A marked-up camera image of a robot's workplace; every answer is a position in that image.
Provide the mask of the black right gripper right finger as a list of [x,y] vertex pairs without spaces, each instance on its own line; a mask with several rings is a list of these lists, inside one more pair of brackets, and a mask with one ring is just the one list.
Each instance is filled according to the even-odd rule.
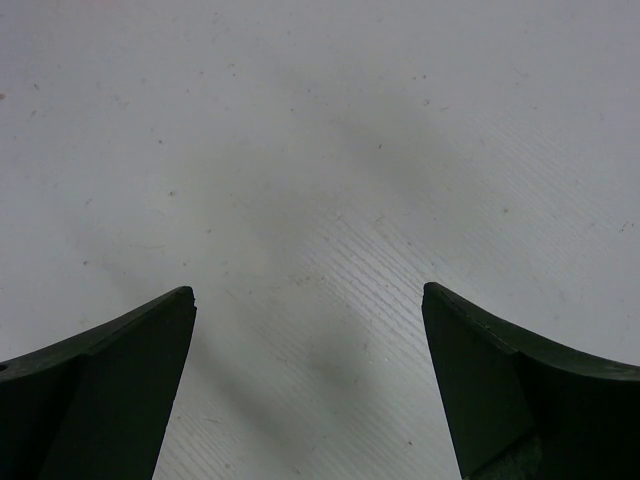
[[422,315],[464,479],[636,479],[639,369],[424,286]]

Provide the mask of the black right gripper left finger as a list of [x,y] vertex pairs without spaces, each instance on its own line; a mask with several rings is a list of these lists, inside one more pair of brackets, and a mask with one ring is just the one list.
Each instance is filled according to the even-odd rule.
[[2,478],[152,478],[195,319],[182,286],[3,361]]

